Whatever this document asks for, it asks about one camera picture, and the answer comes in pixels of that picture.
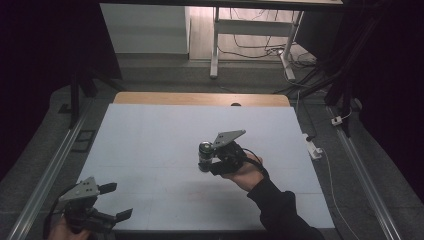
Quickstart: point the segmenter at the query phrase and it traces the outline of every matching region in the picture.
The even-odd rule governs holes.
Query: aluminum rail
[[[331,111],[331,108],[327,107],[327,112],[332,118],[335,117]],[[359,182],[364,189],[368,201],[375,211],[375,215],[381,225],[384,234],[386,235],[386,238],[388,240],[401,240],[402,237],[396,227],[396,224],[393,221],[393,218],[391,217],[386,204],[380,197],[377,188],[375,187],[374,182],[372,181],[370,174],[368,173],[368,170],[361,159],[361,156],[356,150],[355,144],[351,138],[346,136],[340,126],[336,126],[336,129],[337,135],[343,144],[343,147],[349,157],[353,169],[356,172]]]
[[[49,165],[32,192],[31,197],[21,212],[21,215],[19,215],[18,220],[9,233],[9,236],[7,237],[8,240],[23,240],[28,235],[28,232],[34,223],[47,194],[49,193],[66,157],[68,156],[69,151],[71,150],[72,144],[74,143],[79,130],[84,124],[93,101],[94,100],[89,99],[84,102],[79,120],[75,124],[74,128],[68,131],[60,147],[50,160]]]

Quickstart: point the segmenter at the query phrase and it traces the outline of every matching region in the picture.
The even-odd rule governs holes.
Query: metal frame
[[[335,117],[330,107],[327,107],[327,112],[330,117]],[[351,138],[346,136],[345,132],[340,126],[336,126],[336,130],[337,135],[339,136],[340,141],[349,157],[352,167],[355,170],[356,176],[362,185],[365,195],[367,196],[371,207],[375,211],[375,215],[381,225],[381,229],[386,235],[386,238],[388,240],[401,240],[402,237],[396,227],[396,224],[393,221],[393,218],[390,215],[386,204],[380,197],[377,188],[375,187],[374,182],[372,181],[371,176],[361,159],[361,156],[356,150],[355,144],[352,142]]]
[[[68,130],[68,133],[63,139],[62,144],[50,160],[49,165],[47,166],[46,170],[41,176],[40,181],[32,192],[31,197],[21,212],[21,215],[19,215],[18,220],[9,233],[9,236],[7,237],[8,240],[23,240],[28,235],[28,232],[34,223],[34,220],[37,217],[44,203],[44,200],[46,199],[54,181],[56,180],[57,175],[59,174],[60,169],[62,168],[63,163],[65,162],[66,157],[68,156],[69,151],[71,150],[72,144],[74,143],[79,130],[84,124],[92,102],[93,100],[89,99],[86,103],[84,103],[81,117],[76,122],[74,128]]]
[[[287,44],[282,54],[279,54],[284,71],[289,81],[296,80],[291,64],[288,60],[290,48],[294,41],[294,37],[299,27],[300,19],[303,12],[299,12],[295,21],[289,22],[263,22],[250,20],[232,20],[219,19],[219,7],[215,10],[214,28],[213,28],[213,45],[211,56],[210,78],[218,77],[218,35],[219,34],[236,34],[236,35],[254,35],[254,36],[277,36],[288,37]]]

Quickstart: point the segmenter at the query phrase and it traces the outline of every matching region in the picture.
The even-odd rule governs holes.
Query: wall
[[[188,53],[189,8],[101,4],[116,53]]]

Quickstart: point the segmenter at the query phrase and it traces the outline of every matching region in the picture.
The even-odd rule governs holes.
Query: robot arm
[[[98,186],[94,177],[89,177],[79,184],[66,189],[55,201],[49,215],[45,219],[44,239],[48,237],[50,232],[51,217],[58,203],[64,204],[60,213],[63,213],[72,232],[79,233],[83,229],[87,229],[94,233],[110,233],[116,223],[131,217],[132,209],[112,216],[97,211],[93,206],[97,201],[98,195],[113,192],[116,187],[116,183]]]

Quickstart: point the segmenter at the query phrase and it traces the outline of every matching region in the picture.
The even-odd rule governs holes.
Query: white connector
[[[331,119],[331,124],[333,124],[333,126],[337,126],[337,125],[341,124],[342,122],[343,122],[343,120],[342,120],[342,117],[340,117],[340,116]]]
[[[309,155],[313,160],[320,159],[322,157],[322,149],[315,147],[315,144],[312,142],[312,140],[307,140],[308,134],[304,133],[303,137],[305,139],[306,148],[308,149]]]

